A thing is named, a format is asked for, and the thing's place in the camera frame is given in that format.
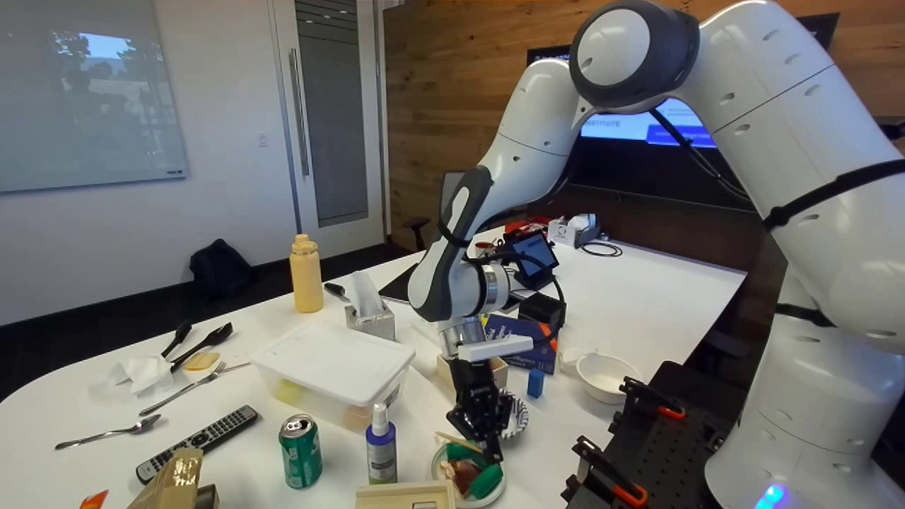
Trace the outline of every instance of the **yellow bottle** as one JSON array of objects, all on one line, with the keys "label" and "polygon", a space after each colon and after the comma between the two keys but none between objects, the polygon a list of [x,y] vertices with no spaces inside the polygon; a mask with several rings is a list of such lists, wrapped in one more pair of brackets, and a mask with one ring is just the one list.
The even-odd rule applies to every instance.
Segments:
[{"label": "yellow bottle", "polygon": [[323,309],[319,252],[309,234],[294,234],[289,252],[294,310],[315,313]]}]

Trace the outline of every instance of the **desk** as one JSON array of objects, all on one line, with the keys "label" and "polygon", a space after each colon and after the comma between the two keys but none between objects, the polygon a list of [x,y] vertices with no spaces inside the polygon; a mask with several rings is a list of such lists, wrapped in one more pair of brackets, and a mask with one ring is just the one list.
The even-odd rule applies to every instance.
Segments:
[{"label": "desk", "polygon": [[[602,348],[639,367],[651,378],[664,358],[685,363],[716,317],[739,292],[743,275],[667,258],[660,252],[623,245],[623,258],[592,258],[557,249],[569,299],[569,319],[561,334],[562,355]],[[401,258],[369,269],[377,285],[394,279],[417,258]],[[325,296],[319,313],[294,313],[292,296],[277,296],[253,309],[241,309],[206,323],[196,331],[212,331],[224,323],[234,324],[234,336],[222,344],[224,363],[244,363],[270,338],[306,323],[342,324],[342,302]],[[432,324],[421,323],[404,302],[390,302],[400,324],[400,341],[418,350],[438,344]],[[277,429],[285,415],[296,413],[270,399],[254,367],[234,371],[206,388],[166,404],[164,425],[147,436],[118,436],[87,446],[53,453],[53,443],[96,429],[137,422],[149,402],[183,385],[183,375],[164,381],[152,392],[137,399],[117,391],[114,365],[124,355],[152,355],[173,334],[93,355],[53,371],[0,404],[0,498],[2,505],[63,509],[79,505],[84,495],[111,488],[111,509],[128,505],[141,484],[134,470],[139,460],[212,425],[241,404],[253,404],[261,422],[205,457],[200,484],[217,484],[224,509],[296,509],[296,505],[353,505],[353,493],[369,481],[363,436],[323,422],[325,473],[316,486],[294,493],[282,484],[282,457]],[[523,395],[527,374],[510,371],[510,388]],[[609,443],[609,408],[592,404],[578,381],[567,375],[545,378],[544,399],[527,402],[528,429],[504,443],[506,495],[499,505],[562,505],[561,493],[578,466],[571,443],[588,436]],[[390,409],[400,428],[400,478],[427,481],[436,429],[452,433],[445,422],[451,402],[417,367],[401,385],[401,395]]]}]

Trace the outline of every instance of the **bowl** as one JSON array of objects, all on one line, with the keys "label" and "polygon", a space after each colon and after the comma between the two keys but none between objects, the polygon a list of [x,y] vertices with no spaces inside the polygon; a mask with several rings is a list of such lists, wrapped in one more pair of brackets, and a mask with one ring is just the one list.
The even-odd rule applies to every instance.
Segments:
[{"label": "bowl", "polygon": [[605,355],[599,350],[585,353],[575,363],[575,374],[582,381],[585,392],[595,402],[619,404],[623,402],[623,378],[639,375],[639,371],[616,355]]}]

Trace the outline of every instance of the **glass door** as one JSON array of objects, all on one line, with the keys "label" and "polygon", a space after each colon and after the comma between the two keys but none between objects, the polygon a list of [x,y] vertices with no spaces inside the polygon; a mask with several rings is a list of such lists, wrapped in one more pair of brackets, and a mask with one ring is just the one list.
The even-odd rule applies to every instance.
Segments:
[{"label": "glass door", "polygon": [[381,225],[377,8],[270,0],[296,223],[323,258],[377,245]]}]

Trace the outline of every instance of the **green soda can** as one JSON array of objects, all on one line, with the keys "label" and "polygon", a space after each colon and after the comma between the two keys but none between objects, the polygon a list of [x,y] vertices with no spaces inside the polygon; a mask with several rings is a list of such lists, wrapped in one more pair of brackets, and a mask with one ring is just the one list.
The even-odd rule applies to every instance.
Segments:
[{"label": "green soda can", "polygon": [[292,415],[279,428],[282,470],[292,488],[315,486],[323,473],[316,422]]}]

